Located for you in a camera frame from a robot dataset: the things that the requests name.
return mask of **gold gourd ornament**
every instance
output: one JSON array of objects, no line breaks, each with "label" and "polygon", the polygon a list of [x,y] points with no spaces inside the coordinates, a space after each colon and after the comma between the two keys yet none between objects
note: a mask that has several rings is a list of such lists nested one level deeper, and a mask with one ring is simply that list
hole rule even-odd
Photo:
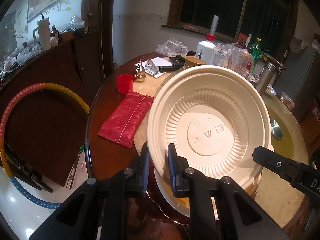
[{"label": "gold gourd ornament", "polygon": [[140,59],[134,74],[134,80],[136,80],[137,82],[142,82],[145,79],[146,79],[146,70],[142,66],[141,59]]}]

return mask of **plate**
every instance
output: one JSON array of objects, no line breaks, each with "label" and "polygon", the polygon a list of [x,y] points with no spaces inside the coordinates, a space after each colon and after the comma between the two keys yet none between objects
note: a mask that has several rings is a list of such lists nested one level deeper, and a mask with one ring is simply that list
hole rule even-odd
[{"label": "plate", "polygon": [[167,147],[206,176],[232,177],[247,189],[262,167],[252,159],[258,146],[270,148],[267,109],[239,74],[218,66],[197,66],[172,77],[150,109],[148,149],[155,170],[170,185]]}]

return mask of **white wall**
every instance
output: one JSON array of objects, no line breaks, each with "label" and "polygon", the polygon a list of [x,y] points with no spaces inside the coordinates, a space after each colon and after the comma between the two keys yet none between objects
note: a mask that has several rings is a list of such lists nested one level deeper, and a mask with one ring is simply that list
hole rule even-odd
[{"label": "white wall", "polygon": [[297,26],[294,36],[311,44],[315,33],[320,34],[320,27],[307,5],[302,0],[299,0]]},{"label": "white wall", "polygon": [[[170,37],[183,41],[196,50],[203,35],[161,27],[166,24],[171,0],[114,0],[113,60],[119,65],[139,55],[153,52],[157,44]],[[314,33],[320,33],[312,13],[299,0],[295,36],[312,43]]]},{"label": "white wall", "polygon": [[[49,17],[50,28],[51,28],[51,25],[56,25],[56,28],[58,28],[59,26],[70,23],[71,16],[74,14],[81,16],[81,0],[70,0],[68,1],[68,3],[69,4],[61,5],[58,8],[58,11],[51,10],[44,15],[45,18]],[[28,24],[27,23],[28,0],[15,0],[10,6],[6,14],[14,10],[16,10],[16,17],[18,17],[18,14],[20,12],[22,12],[22,15],[19,17],[19,19],[24,19],[24,21],[21,25],[25,26],[26,24]],[[42,16],[40,15],[39,17],[34,18],[28,24],[29,32],[23,35],[24,38],[17,38],[18,46],[20,46],[20,44],[22,44],[23,42],[33,38],[33,30],[37,28],[37,22],[41,19],[42,19]]]}]

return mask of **window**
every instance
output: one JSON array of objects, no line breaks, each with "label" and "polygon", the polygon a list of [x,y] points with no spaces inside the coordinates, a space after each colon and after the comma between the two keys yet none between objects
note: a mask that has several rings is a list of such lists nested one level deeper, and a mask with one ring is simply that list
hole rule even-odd
[{"label": "window", "polygon": [[171,0],[167,24],[207,34],[217,15],[217,38],[235,42],[239,33],[251,33],[251,42],[261,38],[261,50],[281,61],[297,10],[295,0]]}]

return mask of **green bottle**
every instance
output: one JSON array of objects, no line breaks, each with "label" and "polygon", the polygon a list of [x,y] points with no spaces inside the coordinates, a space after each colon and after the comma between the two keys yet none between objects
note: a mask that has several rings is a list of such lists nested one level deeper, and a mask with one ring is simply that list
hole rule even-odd
[{"label": "green bottle", "polygon": [[253,64],[250,69],[251,73],[253,72],[254,67],[256,66],[256,63],[258,62],[260,54],[261,54],[260,42],[261,42],[261,39],[257,38],[257,41],[254,44],[250,45],[250,49],[252,49],[251,55],[253,56]]}]

